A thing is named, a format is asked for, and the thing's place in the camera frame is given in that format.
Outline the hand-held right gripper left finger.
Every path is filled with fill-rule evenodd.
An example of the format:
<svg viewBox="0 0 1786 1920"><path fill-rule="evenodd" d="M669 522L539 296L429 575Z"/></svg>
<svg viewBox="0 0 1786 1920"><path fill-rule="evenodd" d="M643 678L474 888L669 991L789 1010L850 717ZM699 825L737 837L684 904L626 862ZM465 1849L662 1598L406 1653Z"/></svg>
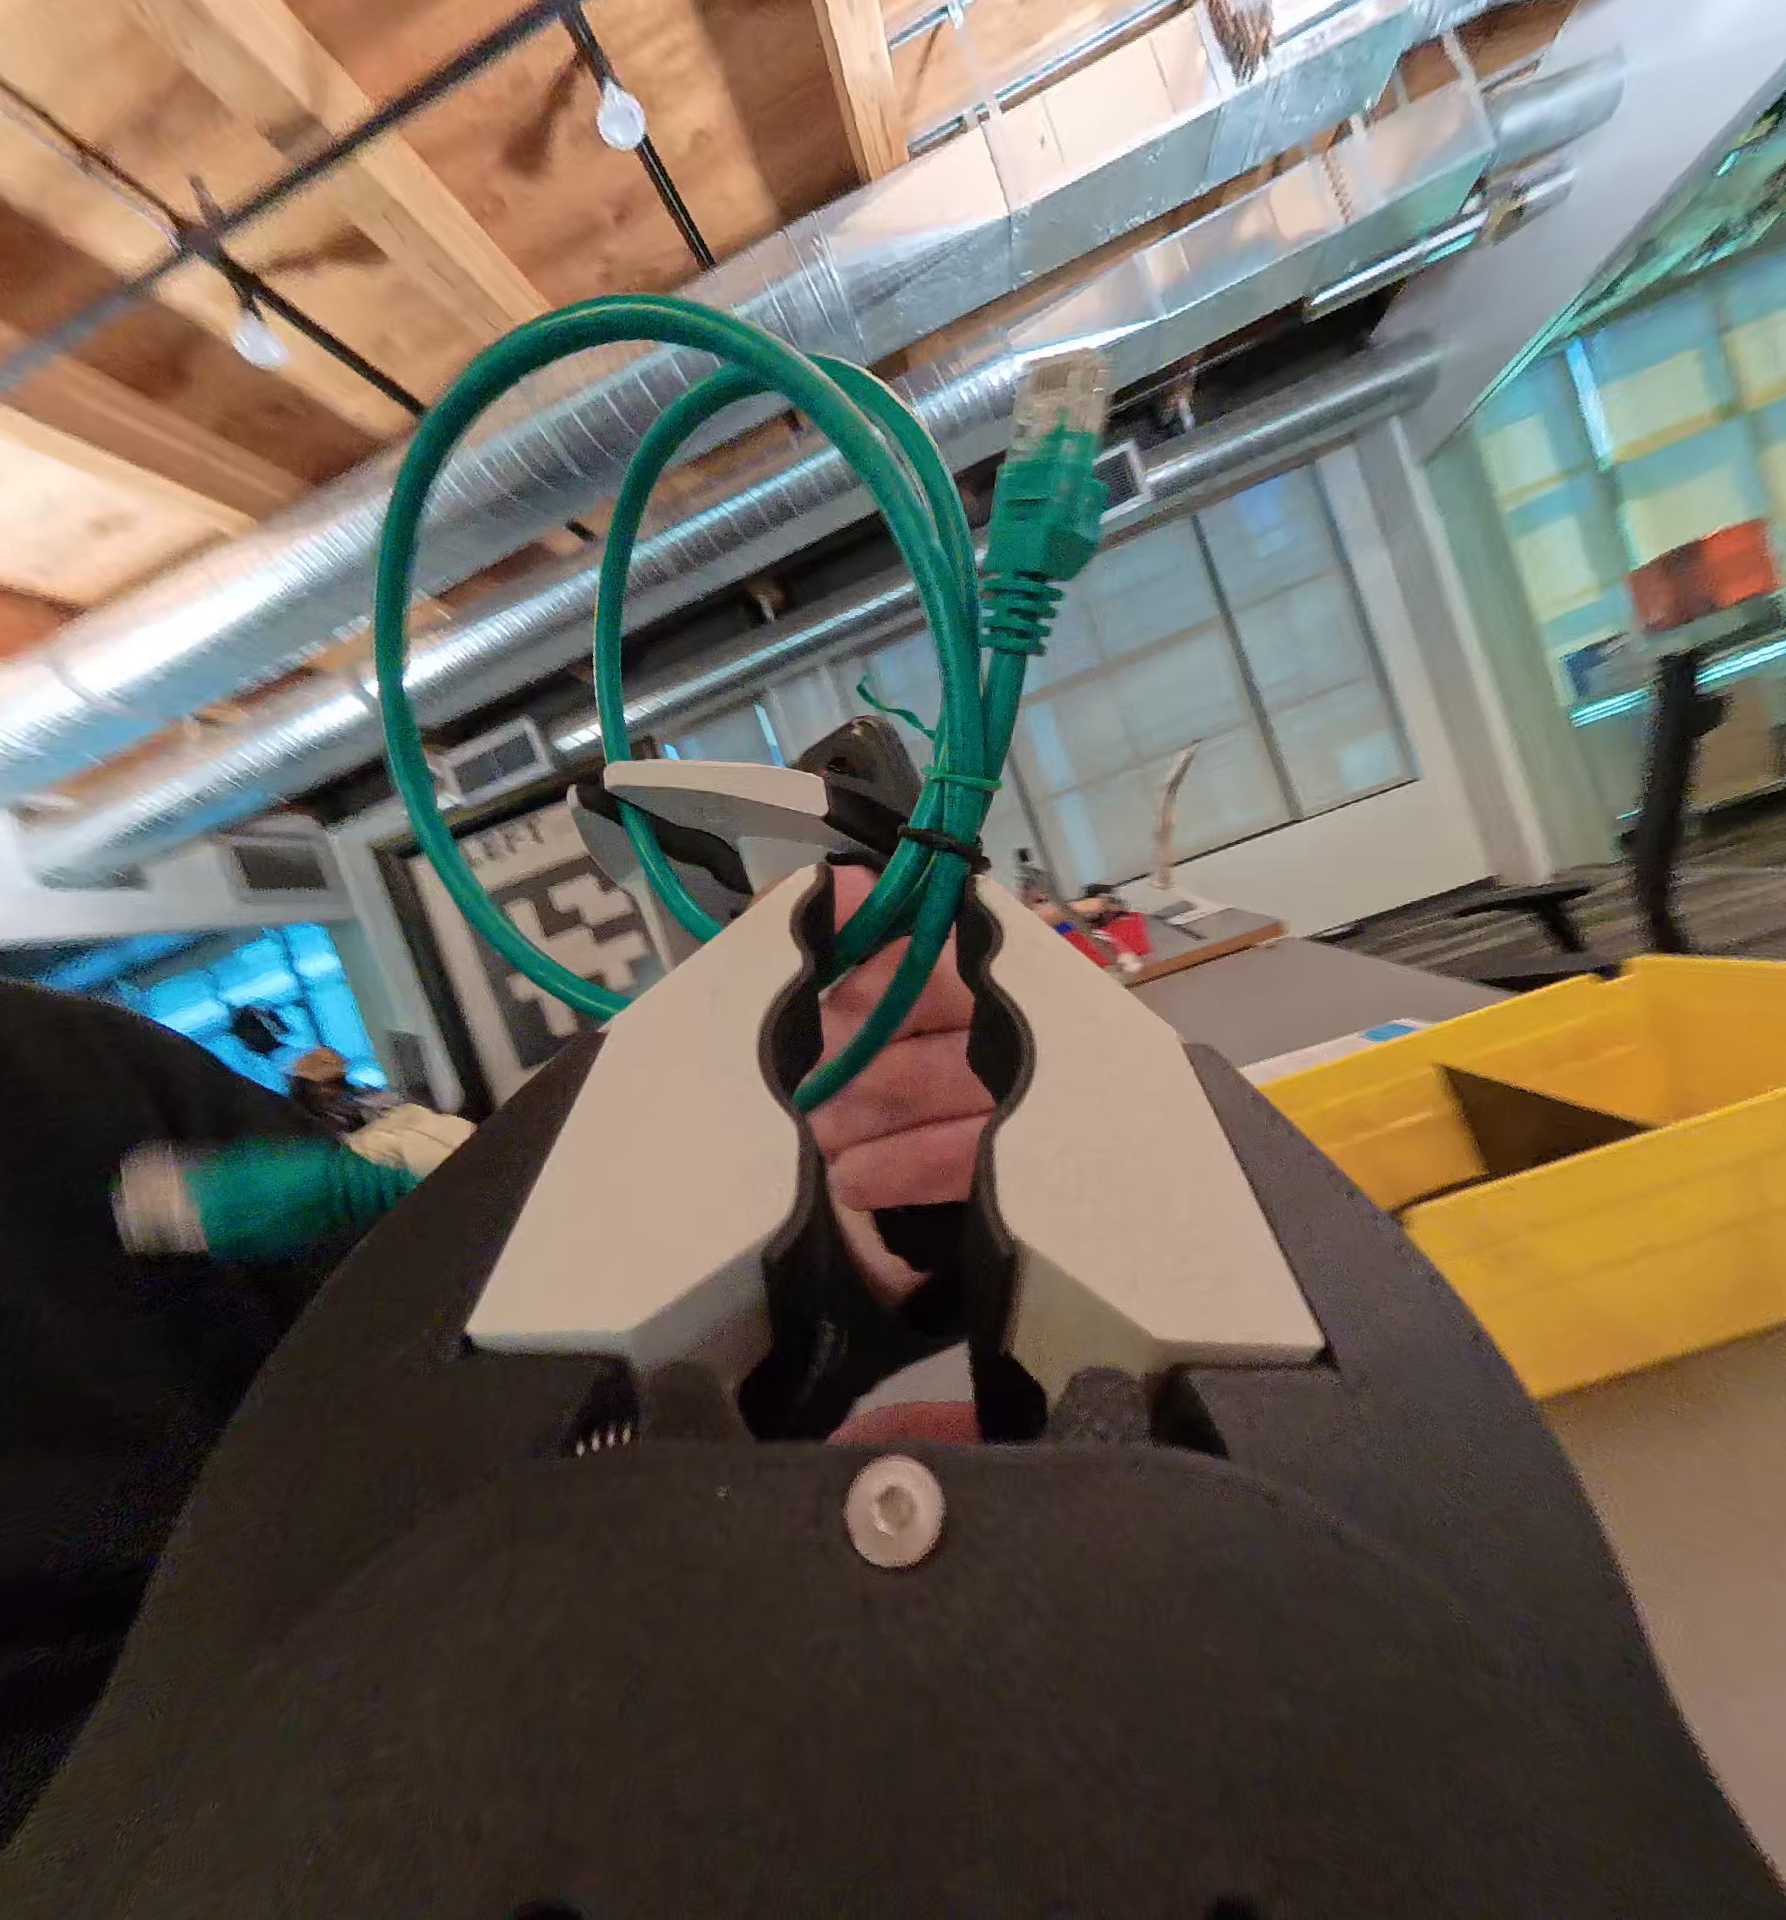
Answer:
<svg viewBox="0 0 1786 1920"><path fill-rule="evenodd" d="M838 1428L838 1218L791 1094L831 870L776 881L598 1042L465 1325L474 1357L693 1367L759 1439Z"/></svg>

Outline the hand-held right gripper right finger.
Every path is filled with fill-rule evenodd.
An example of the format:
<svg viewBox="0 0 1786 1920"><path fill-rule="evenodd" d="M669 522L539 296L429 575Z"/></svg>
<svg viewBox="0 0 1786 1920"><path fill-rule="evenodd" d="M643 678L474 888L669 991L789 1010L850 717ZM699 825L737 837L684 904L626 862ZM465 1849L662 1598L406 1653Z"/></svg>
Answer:
<svg viewBox="0 0 1786 1920"><path fill-rule="evenodd" d="M1303 1367L1326 1333L1188 1044L989 878L957 963L994 1102L961 1303L985 1439L1036 1439L1078 1375Z"/></svg>

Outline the green twist tie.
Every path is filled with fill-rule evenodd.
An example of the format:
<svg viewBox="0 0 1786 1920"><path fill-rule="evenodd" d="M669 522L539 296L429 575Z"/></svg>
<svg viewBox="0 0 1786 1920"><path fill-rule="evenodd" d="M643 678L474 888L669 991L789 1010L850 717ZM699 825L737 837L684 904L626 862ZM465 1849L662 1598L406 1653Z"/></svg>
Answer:
<svg viewBox="0 0 1786 1920"><path fill-rule="evenodd" d="M946 760L946 761L942 763L942 761L941 761L942 750L937 748L938 726L928 726L928 724L925 724L915 712L912 712L910 708L902 708L902 707L897 707L897 703L885 702L885 700L875 691L875 688L873 688L868 675L860 675L860 678L859 678L859 682L857 682L857 686L854 686L854 694L857 694L857 697L859 697L859 703L862 703L868 712L886 719L886 720L893 722L897 728L905 728L905 733L918 735L918 737L921 737L921 739L928 743L928 748L933 750L933 760L931 760L928 766L921 770L921 780L923 780L925 784L931 784L931 786L952 786L952 789L964 789L964 791L967 791L967 792L982 792L982 794L987 794L987 796L999 794L999 792L1003 791L1003 786L1005 786L1005 775L1003 775L1003 778L996 778L996 775L989 775L989 774L973 774L973 772L967 772L964 766L957 766L952 760Z"/></svg>

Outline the yellow plastic bin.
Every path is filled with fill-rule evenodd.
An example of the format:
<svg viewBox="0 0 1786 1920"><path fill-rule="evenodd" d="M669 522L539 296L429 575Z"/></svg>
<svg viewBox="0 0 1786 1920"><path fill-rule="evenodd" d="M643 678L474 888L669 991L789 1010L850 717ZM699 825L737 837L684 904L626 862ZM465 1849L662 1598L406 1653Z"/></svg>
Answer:
<svg viewBox="0 0 1786 1920"><path fill-rule="evenodd" d="M1532 1398L1786 1325L1786 961L1642 958L1253 1076Z"/></svg>

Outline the person's left hand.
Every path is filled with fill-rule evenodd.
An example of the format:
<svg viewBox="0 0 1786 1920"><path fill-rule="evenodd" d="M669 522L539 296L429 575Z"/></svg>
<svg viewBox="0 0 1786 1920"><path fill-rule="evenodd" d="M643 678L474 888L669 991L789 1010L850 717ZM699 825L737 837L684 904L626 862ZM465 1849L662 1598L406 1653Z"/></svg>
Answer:
<svg viewBox="0 0 1786 1920"><path fill-rule="evenodd" d="M949 935L896 1036L810 1116L838 1209L867 1215L970 1199L996 1110L970 1066L971 1018L973 997Z"/></svg>

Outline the black framed marker sign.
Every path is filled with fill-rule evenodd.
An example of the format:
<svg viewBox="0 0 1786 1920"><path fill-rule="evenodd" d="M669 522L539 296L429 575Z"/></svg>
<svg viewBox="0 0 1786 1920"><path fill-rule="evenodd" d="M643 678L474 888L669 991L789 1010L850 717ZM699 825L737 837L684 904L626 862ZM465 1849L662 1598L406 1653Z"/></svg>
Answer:
<svg viewBox="0 0 1786 1920"><path fill-rule="evenodd" d="M566 802L510 810L461 833L457 846L504 919L568 974L621 997L660 975L640 904L587 853ZM497 1106L592 1021L547 997L486 942L426 853L410 853L404 870L474 1070Z"/></svg>

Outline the white paper sheet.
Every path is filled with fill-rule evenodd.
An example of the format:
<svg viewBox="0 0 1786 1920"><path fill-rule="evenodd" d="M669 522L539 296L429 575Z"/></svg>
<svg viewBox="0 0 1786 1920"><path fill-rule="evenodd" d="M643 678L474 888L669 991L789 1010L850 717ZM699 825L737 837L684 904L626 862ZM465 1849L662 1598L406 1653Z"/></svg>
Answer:
<svg viewBox="0 0 1786 1920"><path fill-rule="evenodd" d="M1333 1066L1381 1044L1411 1039L1430 1028L1433 1021L1418 1018L1379 1021L1327 1042L1306 1044L1290 1051L1262 1058L1238 1070L1250 1083L1264 1086L1306 1070Z"/></svg>

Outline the wooden top table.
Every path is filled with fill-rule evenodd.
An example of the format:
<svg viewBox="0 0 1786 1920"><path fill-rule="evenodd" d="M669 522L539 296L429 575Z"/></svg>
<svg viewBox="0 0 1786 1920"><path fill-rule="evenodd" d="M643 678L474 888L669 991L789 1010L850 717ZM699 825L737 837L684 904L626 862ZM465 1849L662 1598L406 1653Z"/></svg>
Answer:
<svg viewBox="0 0 1786 1920"><path fill-rule="evenodd" d="M1211 904L1204 909L1170 907L1145 915L1148 953L1129 971L1127 985L1150 987L1170 975L1211 961L1250 953L1286 937L1286 925L1274 915Z"/></svg>

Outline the black office chair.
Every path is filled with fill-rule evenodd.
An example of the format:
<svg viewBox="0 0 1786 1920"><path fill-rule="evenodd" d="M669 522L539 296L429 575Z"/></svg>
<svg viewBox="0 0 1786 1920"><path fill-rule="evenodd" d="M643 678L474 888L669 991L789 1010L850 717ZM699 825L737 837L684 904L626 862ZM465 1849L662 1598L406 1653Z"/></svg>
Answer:
<svg viewBox="0 0 1786 1920"><path fill-rule="evenodd" d="M1625 891L1642 953L1683 960L1695 946L1680 923L1680 853L1690 818L1695 761L1726 717L1729 700L1700 684L1708 647L1668 652L1653 684L1653 708L1639 810L1625 835ZM1454 907L1457 920L1518 915L1538 925L1551 946L1547 960L1499 960L1467 977L1500 994L1528 994L1581 977L1615 977L1624 963L1595 951L1581 931L1576 905L1588 881L1549 878L1489 893Z"/></svg>

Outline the metal shelf with boxes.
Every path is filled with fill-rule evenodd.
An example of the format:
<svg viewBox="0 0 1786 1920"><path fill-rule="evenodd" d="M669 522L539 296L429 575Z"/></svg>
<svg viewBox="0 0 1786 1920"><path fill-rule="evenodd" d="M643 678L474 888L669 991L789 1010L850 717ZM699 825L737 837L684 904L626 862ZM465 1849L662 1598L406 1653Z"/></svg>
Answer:
<svg viewBox="0 0 1786 1920"><path fill-rule="evenodd" d="M1704 661L1706 688L1786 667L1786 556L1769 518L1731 522L1627 575L1624 620L1560 656L1569 724L1639 712L1659 670L1681 655Z"/></svg>

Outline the large silver duct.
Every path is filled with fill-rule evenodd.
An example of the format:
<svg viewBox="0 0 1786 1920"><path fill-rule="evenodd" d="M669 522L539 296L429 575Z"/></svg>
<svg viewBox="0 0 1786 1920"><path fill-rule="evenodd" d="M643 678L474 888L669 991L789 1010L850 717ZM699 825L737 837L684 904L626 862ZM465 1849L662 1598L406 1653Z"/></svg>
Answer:
<svg viewBox="0 0 1786 1920"><path fill-rule="evenodd" d="M1350 113L1481 2L1192 4L996 122L737 253L685 296L879 364L1020 295ZM524 379L449 460L418 587L450 589L580 517L706 366L598 348ZM388 444L282 513L74 620L0 671L0 808L291 674L371 610Z"/></svg>

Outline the silver air duct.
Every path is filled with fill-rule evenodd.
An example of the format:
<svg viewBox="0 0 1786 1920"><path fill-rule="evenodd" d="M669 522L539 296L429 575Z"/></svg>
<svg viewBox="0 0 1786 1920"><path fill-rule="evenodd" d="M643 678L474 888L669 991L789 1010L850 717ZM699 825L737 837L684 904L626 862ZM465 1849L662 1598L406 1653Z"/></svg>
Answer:
<svg viewBox="0 0 1786 1920"><path fill-rule="evenodd" d="M1303 466L1363 423L1420 403L1437 373L1434 348L1404 339L1264 392L1222 419L1146 451L1145 491L1107 515L1102 545ZM665 733L693 711L725 707L829 649L897 641L923 627L920 589L902 570L883 573L850 593L729 637L665 675L632 675L624 690L626 728L632 737ZM289 694L236 731L153 756L125 778L90 791L77 816L30 823L21 850L43 885L113 885L120 874L236 829L383 756L383 726L371 703L346 690L320 702Z"/></svg>

